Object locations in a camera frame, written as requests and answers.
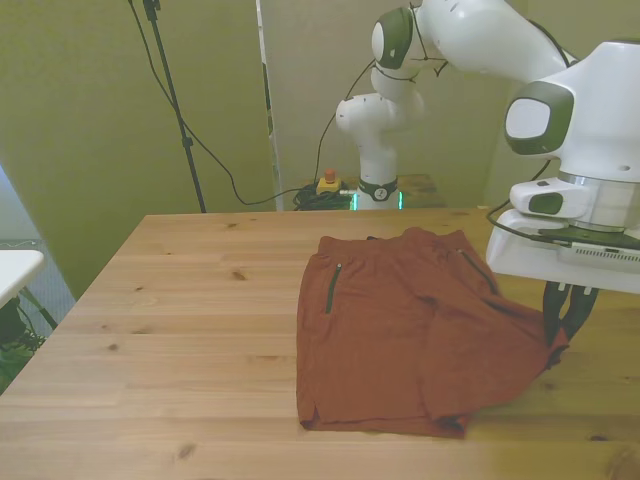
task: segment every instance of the wood knot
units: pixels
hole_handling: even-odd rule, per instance
[[[153,329],[151,327],[142,327],[138,330],[134,330],[133,333],[134,335],[149,335],[151,332],[153,332]]]
[[[187,443],[180,448],[178,452],[178,458],[180,460],[186,460],[191,457],[196,451],[197,445],[195,443]]]

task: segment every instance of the wood grain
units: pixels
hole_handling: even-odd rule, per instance
[[[619,293],[465,441],[298,426],[298,288],[320,237],[463,229],[484,251],[483,213],[147,217],[0,397],[0,478],[640,478],[640,297]],[[539,306],[542,282],[500,282]]]

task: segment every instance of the wall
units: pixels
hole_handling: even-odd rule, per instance
[[[0,241],[37,238],[40,235],[36,227],[0,167]]]
[[[159,16],[189,123],[245,198],[272,195],[255,0],[164,0]],[[0,59],[0,159],[77,297],[144,215],[198,211],[176,119],[125,0],[3,0]],[[242,210],[195,154],[209,210]]]
[[[640,36],[640,2],[637,0],[529,0],[528,14],[547,27],[578,58],[587,56],[603,41]],[[510,97],[515,95],[517,88],[512,87]],[[528,181],[540,165],[539,161],[532,162],[515,155],[500,132],[485,190],[486,203],[494,205],[504,201],[511,186]],[[558,166],[556,160],[546,176],[557,175]]]
[[[518,9],[526,6],[524,0],[511,3]],[[282,188],[313,177],[319,137],[372,58],[375,22],[401,5],[398,0],[262,2]],[[482,200],[509,84],[451,68],[439,79],[425,70],[418,84],[429,117],[411,132],[394,135],[400,173],[429,173],[450,206],[476,205]],[[367,76],[355,93],[370,91]],[[342,175],[359,172],[357,149],[335,126],[323,147],[321,169],[328,166]]]

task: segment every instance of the red shorts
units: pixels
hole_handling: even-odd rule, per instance
[[[323,238],[298,308],[300,422],[317,430],[461,437],[566,347],[542,314],[500,294],[462,232]]]

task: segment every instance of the waistband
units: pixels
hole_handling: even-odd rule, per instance
[[[436,235],[421,228],[410,228],[401,236],[378,240],[338,240],[322,237],[318,254],[363,258],[393,251],[416,251],[439,247],[446,250],[473,251],[467,237],[459,230],[448,235]]]

